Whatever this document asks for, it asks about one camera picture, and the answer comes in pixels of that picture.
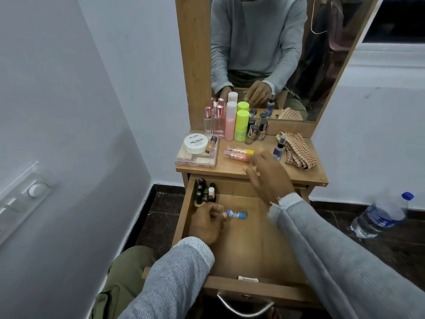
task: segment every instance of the person's left hand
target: person's left hand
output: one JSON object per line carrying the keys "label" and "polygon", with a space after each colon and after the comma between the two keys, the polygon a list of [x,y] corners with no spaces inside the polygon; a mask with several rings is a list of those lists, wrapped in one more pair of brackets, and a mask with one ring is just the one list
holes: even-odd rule
{"label": "person's left hand", "polygon": [[220,204],[208,202],[199,207],[192,215],[189,236],[198,237],[210,246],[217,241],[227,213]]}
{"label": "person's left hand", "polygon": [[250,106],[257,106],[268,101],[271,97],[272,89],[270,86],[261,80],[257,80],[251,85],[243,100],[247,101]]}

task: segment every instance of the floor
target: floor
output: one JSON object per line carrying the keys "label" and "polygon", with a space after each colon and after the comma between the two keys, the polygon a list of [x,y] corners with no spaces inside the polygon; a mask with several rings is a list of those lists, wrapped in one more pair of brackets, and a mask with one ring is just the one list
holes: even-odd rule
{"label": "floor", "polygon": [[[153,194],[153,202],[138,231],[135,245],[149,246],[161,257],[171,248],[184,190],[181,187],[157,186]],[[326,202],[312,204],[322,218],[425,290],[425,213],[414,212],[416,219],[407,219],[403,225],[382,233],[378,238],[359,239],[350,230],[350,224],[364,206]]]}

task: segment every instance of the mirror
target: mirror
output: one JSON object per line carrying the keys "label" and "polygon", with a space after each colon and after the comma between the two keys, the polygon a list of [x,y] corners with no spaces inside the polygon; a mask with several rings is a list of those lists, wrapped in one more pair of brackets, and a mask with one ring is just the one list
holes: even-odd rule
{"label": "mirror", "polygon": [[210,0],[213,97],[316,121],[372,1]]}

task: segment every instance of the metal handle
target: metal handle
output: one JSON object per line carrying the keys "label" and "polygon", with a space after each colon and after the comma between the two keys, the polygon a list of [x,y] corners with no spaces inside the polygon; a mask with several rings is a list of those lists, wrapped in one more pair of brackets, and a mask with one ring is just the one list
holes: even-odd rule
{"label": "metal handle", "polygon": [[268,303],[263,309],[261,309],[260,311],[258,311],[258,312],[255,312],[255,313],[242,313],[242,312],[239,312],[239,311],[236,311],[235,309],[233,309],[231,306],[229,306],[228,304],[227,304],[227,302],[221,297],[221,295],[219,295],[219,294],[217,294],[217,297],[220,299],[220,301],[221,301],[221,303],[228,309],[228,310],[230,310],[230,311],[232,311],[234,314],[236,314],[236,315],[238,315],[238,316],[240,316],[240,317],[242,317],[242,318],[254,318],[254,317],[257,317],[257,316],[260,316],[260,315],[262,315],[263,313],[265,313],[271,306],[273,306],[274,305],[274,302],[270,302],[270,303]]}

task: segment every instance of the white knob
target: white knob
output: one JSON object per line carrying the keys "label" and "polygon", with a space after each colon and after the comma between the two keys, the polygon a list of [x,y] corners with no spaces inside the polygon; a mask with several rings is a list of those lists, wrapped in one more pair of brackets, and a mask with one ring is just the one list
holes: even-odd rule
{"label": "white knob", "polygon": [[43,195],[47,190],[48,190],[48,187],[46,185],[35,184],[28,189],[28,194],[31,197],[39,197]]}

